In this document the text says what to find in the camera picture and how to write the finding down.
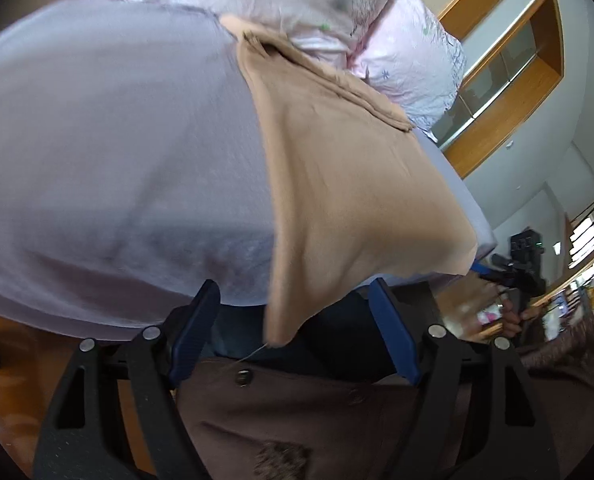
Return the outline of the person's right hand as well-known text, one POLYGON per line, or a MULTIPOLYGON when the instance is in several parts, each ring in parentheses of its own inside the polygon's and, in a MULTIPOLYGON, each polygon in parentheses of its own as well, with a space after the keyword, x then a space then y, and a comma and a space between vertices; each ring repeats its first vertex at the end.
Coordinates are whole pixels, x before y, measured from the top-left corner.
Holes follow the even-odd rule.
POLYGON ((480 339, 481 333, 497 326, 498 334, 513 339, 518 347, 547 341, 544 309, 528 306, 523 312, 515 311, 502 286, 481 280, 476 274, 468 274, 458 282, 461 284, 456 312, 462 339, 480 339))

